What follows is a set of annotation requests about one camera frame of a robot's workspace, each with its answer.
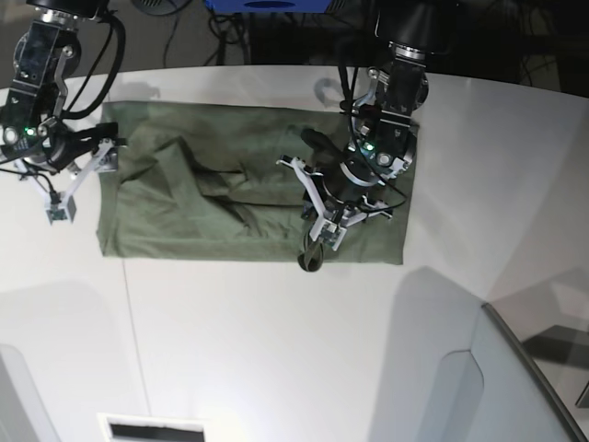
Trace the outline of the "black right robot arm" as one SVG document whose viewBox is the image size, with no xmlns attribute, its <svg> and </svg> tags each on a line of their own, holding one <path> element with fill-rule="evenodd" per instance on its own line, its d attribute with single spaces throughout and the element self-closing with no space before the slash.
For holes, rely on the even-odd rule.
<svg viewBox="0 0 589 442">
<path fill-rule="evenodd" d="M 75 132 L 67 122 L 85 119 L 110 92 L 121 69 L 126 31 L 106 1 L 31 1 L 29 6 L 39 10 L 40 17 L 14 51 L 15 75 L 1 109 L 1 161 L 27 160 L 36 170 L 57 173 L 117 135 L 114 123 Z M 85 20 L 108 25 L 117 49 L 98 95 L 85 109 L 74 110 L 65 81 L 81 60 L 78 28 Z"/>
</svg>

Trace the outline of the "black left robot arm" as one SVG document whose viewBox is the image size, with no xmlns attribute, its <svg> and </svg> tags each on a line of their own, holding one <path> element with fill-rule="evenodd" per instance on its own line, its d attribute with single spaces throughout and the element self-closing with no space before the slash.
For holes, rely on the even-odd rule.
<svg viewBox="0 0 589 442">
<path fill-rule="evenodd" d="M 381 202 L 377 187 L 395 189 L 399 175 L 416 157 L 419 125 L 412 114 L 427 99 L 426 59 L 448 52 L 459 23 L 457 1 L 378 1 L 375 37 L 390 58 L 369 70 L 370 84 L 356 97 L 356 74 L 339 57 L 339 75 L 350 141 L 344 148 L 323 133 L 304 129 L 302 140 L 330 163 L 304 166 L 312 185 L 304 195 L 303 217 L 340 221 L 351 215 L 391 216 L 395 203 Z"/>
</svg>

